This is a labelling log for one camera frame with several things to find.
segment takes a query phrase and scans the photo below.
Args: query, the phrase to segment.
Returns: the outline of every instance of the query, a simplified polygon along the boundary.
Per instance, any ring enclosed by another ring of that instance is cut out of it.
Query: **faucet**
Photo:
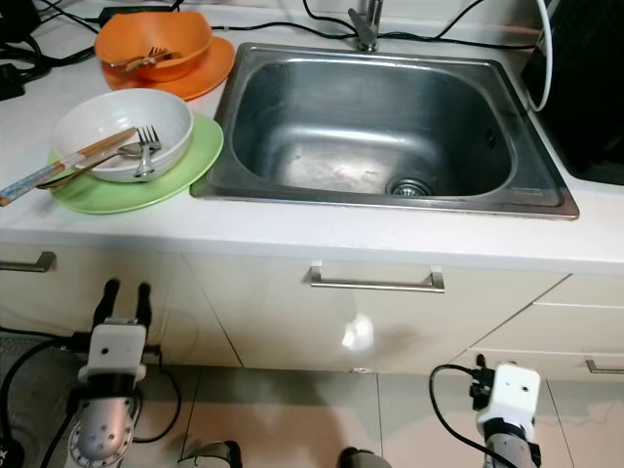
[[[366,21],[354,9],[350,8],[348,11],[349,18],[358,32],[358,46],[362,51],[374,52],[377,50],[377,34],[379,22],[381,21],[382,6],[383,0],[369,0]]]

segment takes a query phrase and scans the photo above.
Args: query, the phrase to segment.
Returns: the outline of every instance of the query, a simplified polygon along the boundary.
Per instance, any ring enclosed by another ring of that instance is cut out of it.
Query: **white countertop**
[[[210,18],[213,25],[219,24],[214,13]],[[257,16],[247,16],[242,23],[245,20],[262,22]],[[349,48],[341,41],[282,28],[218,35],[235,45]],[[62,57],[90,45],[93,33],[53,20],[37,32],[37,39],[45,54]],[[496,59],[521,89],[517,77],[524,57],[519,53],[390,40],[380,45],[387,53]],[[44,165],[59,118],[109,91],[98,61],[91,58],[26,85],[24,97],[0,102],[0,186]],[[223,85],[189,105],[213,116],[222,91]],[[72,212],[48,192],[33,191],[0,209],[0,242],[624,275],[624,186],[570,176],[548,141],[546,145],[580,210],[575,221],[198,200],[188,191],[143,210],[97,216]]]

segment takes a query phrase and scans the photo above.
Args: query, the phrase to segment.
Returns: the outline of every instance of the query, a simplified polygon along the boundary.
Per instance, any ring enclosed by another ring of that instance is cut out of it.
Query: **tile floor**
[[[228,439],[241,446],[246,468],[333,468],[347,446],[383,454],[393,468],[483,466],[436,419],[426,376],[172,369],[183,394],[180,418],[162,441],[134,444],[123,468],[175,467],[194,449]],[[442,375],[436,393],[450,425],[480,442],[469,383]],[[141,387],[146,403],[136,434],[149,437],[167,425],[175,394],[154,368]],[[543,382],[536,430],[545,468],[619,466],[624,382]]]

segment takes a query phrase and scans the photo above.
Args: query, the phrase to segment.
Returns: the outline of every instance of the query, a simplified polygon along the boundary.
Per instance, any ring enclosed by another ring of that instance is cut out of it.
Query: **sink basin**
[[[497,62],[239,48],[196,197],[578,217]]]

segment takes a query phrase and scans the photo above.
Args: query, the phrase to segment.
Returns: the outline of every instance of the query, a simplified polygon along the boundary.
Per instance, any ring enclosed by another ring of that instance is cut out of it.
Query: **white cable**
[[[550,19],[548,17],[548,10],[546,9],[546,2],[544,0],[536,0],[537,7],[539,8],[539,15],[542,18],[542,25],[544,26],[544,41],[546,42],[546,78],[544,81],[544,94],[539,105],[533,102],[533,98],[528,93],[528,104],[530,108],[535,112],[539,112],[546,107],[548,102],[548,96],[550,95],[550,86],[553,82],[553,32],[550,27]]]

